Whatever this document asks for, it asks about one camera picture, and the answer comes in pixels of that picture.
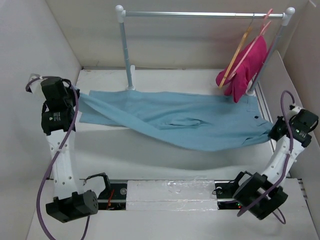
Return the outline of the wooden clothes hanger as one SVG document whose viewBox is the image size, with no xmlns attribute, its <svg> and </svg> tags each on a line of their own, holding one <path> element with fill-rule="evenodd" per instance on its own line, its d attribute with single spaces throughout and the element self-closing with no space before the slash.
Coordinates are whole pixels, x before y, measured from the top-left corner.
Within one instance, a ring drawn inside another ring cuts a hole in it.
<svg viewBox="0 0 320 240">
<path fill-rule="evenodd" d="M 222 79 L 221 79 L 221 82 L 220 82 L 219 86 L 218 86 L 220 89 L 223 87 L 223 85 L 224 85 L 224 83 L 225 83 L 225 81 L 226 81 L 226 79 L 227 79 L 227 77 L 228 77 L 228 75 L 229 75 L 229 73 L 230 73 L 230 70 L 231 70 L 231 68 L 232 68 L 232 66 L 233 66 L 233 64 L 234 64 L 234 62 L 235 62 L 238 54 L 240 53 L 240 51 L 241 51 L 242 47 L 244 46 L 244 44 L 245 44 L 245 42 L 246 42 L 246 40 L 247 40 L 250 32 L 252 31 L 251 25 L 252 25 L 253 20 L 254 20 L 254 16 L 252 17 L 252 20 L 251 20 L 248 28 L 247 28 L 246 31 L 244 32 L 244 34 L 243 34 L 243 36 L 242 36 L 242 38 L 241 38 L 241 40 L 240 40 L 240 43 L 239 43 L 239 45 L 237 46 L 237 49 L 236 49 L 236 51 L 235 51 L 235 53 L 234 53 L 234 55 L 233 55 L 233 57 L 232 57 L 229 65 L 228 65 L 227 68 L 225 69 L 225 73 L 224 73 L 224 75 L 223 75 L 223 77 L 222 77 Z"/>
</svg>

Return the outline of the light blue trousers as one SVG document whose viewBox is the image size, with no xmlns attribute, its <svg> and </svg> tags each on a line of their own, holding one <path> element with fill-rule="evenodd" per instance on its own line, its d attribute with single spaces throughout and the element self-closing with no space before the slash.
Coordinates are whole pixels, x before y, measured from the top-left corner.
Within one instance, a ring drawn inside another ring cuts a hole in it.
<svg viewBox="0 0 320 240">
<path fill-rule="evenodd" d="M 126 127 L 189 150 L 216 152 L 265 143 L 273 124 L 254 96 L 95 91 L 79 97 L 80 121 Z"/>
</svg>

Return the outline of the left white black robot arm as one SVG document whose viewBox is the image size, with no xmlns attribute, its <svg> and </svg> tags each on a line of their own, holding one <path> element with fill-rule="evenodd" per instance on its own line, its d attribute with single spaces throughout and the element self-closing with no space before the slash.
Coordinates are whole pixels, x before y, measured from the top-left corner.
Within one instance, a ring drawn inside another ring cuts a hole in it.
<svg viewBox="0 0 320 240">
<path fill-rule="evenodd" d="M 46 77 L 40 86 L 45 97 L 41 127 L 53 160 L 48 171 L 53 177 L 53 201 L 45 205 L 46 213 L 61 223 L 95 215 L 98 197 L 107 198 L 112 189 L 106 173 L 81 180 L 77 171 L 75 123 L 80 92 L 58 76 Z"/>
</svg>

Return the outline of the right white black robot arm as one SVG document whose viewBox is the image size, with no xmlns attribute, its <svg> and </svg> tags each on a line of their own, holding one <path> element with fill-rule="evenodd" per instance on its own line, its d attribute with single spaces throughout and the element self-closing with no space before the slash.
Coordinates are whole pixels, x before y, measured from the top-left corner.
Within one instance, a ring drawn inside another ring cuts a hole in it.
<svg viewBox="0 0 320 240">
<path fill-rule="evenodd" d="M 231 184 L 233 199 L 241 205 L 239 216 L 248 211 L 263 220 L 287 200 L 283 187 L 286 176 L 311 143 L 310 133 L 318 123 L 317 115 L 298 106 L 291 106 L 287 116 L 278 116 L 268 134 L 276 141 L 276 148 L 265 170 Z"/>
</svg>

